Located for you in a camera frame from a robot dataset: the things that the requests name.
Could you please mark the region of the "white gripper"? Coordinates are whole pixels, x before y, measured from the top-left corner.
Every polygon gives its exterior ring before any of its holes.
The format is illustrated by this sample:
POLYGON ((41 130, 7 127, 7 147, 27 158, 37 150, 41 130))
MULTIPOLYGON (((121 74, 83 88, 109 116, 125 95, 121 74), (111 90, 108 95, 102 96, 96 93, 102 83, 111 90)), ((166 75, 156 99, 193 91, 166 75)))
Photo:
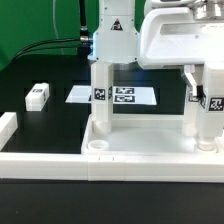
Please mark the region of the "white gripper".
POLYGON ((224 0, 146 0, 138 47, 143 69, 185 65, 186 96, 201 99, 199 64, 208 61, 224 61, 224 0))

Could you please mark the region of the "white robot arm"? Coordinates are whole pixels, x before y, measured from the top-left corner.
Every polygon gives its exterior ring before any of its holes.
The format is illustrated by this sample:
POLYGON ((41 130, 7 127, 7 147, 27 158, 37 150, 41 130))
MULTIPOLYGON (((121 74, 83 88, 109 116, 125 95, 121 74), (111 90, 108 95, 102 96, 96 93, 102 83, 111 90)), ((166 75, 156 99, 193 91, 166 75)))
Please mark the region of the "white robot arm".
POLYGON ((224 78, 224 0, 146 0, 144 20, 134 25, 135 0, 99 0, 92 60, 143 69, 202 66, 203 83, 224 78))

